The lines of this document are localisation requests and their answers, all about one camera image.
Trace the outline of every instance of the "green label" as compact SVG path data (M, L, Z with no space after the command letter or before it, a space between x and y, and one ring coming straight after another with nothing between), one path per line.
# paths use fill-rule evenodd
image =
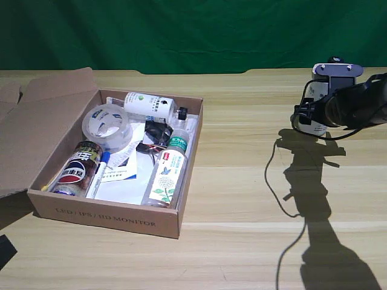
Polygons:
M171 140L169 140L168 146L182 148L185 152L187 150L187 141L182 139L181 137L174 136L171 138Z

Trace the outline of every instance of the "cardboard box flap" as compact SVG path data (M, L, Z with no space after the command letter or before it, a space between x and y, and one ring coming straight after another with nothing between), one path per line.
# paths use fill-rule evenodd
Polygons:
M27 86L21 103L73 95L85 91L95 91L97 89L91 68L82 68L32 80Z
M80 128L85 108L96 102L98 91L20 102L0 122L0 198L29 188L59 144L74 150L76 143L69 142L67 134L75 120Z
M20 88L20 84L11 82L0 89L0 122L17 106Z
M19 102L20 84L10 82L0 89L0 102L16 105Z

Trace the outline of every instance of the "white bottle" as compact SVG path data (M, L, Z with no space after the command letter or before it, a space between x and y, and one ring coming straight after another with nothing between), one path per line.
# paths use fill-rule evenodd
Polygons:
M176 208L188 158L186 120L176 123L168 147L159 153L141 205Z
M313 99L312 102L320 100L322 97L328 94L328 83L314 82L311 83L305 93L305 98ZM298 122L297 127L299 130L305 133L322 136L326 133L326 125L320 124L316 121L312 121L310 125L301 124Z
M132 118L171 125L177 117L177 105L171 98L129 92L125 97L124 110Z

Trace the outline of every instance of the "black object on table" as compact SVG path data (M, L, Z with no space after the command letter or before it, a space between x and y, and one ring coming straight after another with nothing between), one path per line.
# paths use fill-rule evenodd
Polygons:
M0 236L0 270L3 269L17 252L6 235L3 234Z

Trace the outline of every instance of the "blue marker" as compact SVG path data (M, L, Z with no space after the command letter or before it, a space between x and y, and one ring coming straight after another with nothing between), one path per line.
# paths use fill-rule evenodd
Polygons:
M110 152L104 152L101 157L101 162L99 163L99 167L97 173L94 175L93 181L87 191L86 198L95 198L98 187L101 183L102 176L105 172L106 167L108 166L108 162L110 159Z

